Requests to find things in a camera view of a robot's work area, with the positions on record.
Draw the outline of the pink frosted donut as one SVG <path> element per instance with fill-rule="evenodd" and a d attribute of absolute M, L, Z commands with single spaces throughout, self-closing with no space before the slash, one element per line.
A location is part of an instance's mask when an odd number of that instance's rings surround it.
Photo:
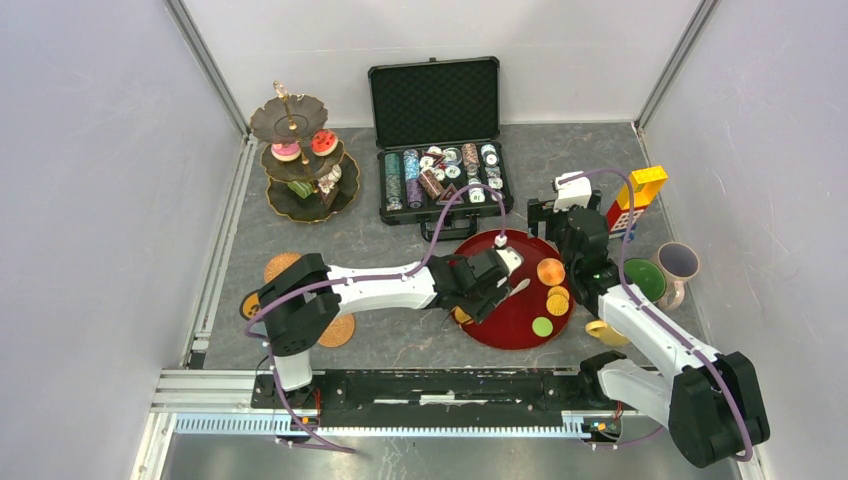
<path fill-rule="evenodd" d="M 274 143 L 271 145 L 272 156 L 280 162 L 297 160 L 301 155 L 300 145 L 295 143 Z"/>

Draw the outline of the orange peach bun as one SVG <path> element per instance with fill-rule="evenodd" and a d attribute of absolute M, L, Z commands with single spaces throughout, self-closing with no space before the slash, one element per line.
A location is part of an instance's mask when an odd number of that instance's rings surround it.
<path fill-rule="evenodd" d="M 536 265 L 536 275 L 543 285 L 554 287 L 565 281 L 566 271 L 560 260 L 545 258 Z"/>

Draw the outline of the white rectangular pastry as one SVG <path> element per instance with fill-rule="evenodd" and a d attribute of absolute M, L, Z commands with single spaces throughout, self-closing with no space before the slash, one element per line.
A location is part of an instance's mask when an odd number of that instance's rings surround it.
<path fill-rule="evenodd" d="M 306 199 L 315 192 L 315 187 L 307 181 L 291 181 L 288 188 L 301 199 Z"/>

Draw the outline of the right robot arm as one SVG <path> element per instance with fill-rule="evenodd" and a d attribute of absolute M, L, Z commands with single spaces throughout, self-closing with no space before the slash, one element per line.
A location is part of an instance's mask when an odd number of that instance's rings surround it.
<path fill-rule="evenodd" d="M 542 234 L 565 266 L 572 298 L 626 337 L 652 364 L 646 370 L 610 351 L 580 364 L 577 392 L 591 408 L 620 401 L 665 428 L 698 468 L 747 461 L 771 437 L 756 369 L 740 352 L 723 354 L 654 306 L 609 253 L 606 218 L 594 191 L 587 206 L 527 203 L 531 235 Z"/>

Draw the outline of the white striped donut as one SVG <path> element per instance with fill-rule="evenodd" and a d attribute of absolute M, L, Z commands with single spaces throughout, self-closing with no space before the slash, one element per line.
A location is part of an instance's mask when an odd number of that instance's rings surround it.
<path fill-rule="evenodd" d="M 330 171 L 319 179 L 319 187 L 322 191 L 333 190 L 342 177 L 342 169 L 339 164 L 333 165 Z"/>

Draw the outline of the red frosted donut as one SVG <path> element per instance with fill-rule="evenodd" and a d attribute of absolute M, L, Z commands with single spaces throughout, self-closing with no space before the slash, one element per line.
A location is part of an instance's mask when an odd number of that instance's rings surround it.
<path fill-rule="evenodd" d="M 338 147 L 339 137 L 332 130 L 318 130 L 311 138 L 310 148 L 317 157 L 326 157 Z"/>

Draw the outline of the chocolate cake slice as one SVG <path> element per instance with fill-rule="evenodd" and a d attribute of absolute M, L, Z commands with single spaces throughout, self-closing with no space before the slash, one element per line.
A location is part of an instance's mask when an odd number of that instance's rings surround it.
<path fill-rule="evenodd" d="M 339 187 L 336 183 L 321 184 L 319 186 L 320 199 L 322 204 L 330 209 L 338 196 Z"/>

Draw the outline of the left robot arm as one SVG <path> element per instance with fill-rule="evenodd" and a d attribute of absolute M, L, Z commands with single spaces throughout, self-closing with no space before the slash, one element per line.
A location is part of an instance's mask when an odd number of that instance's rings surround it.
<path fill-rule="evenodd" d="M 335 318 L 387 308 L 458 308 L 480 323 L 509 296 L 509 277 L 522 262 L 511 247 L 359 270 L 328 265 L 318 253 L 302 256 L 258 291 L 255 317 L 267 332 L 276 394 L 295 408 L 312 399 L 310 350 Z"/>

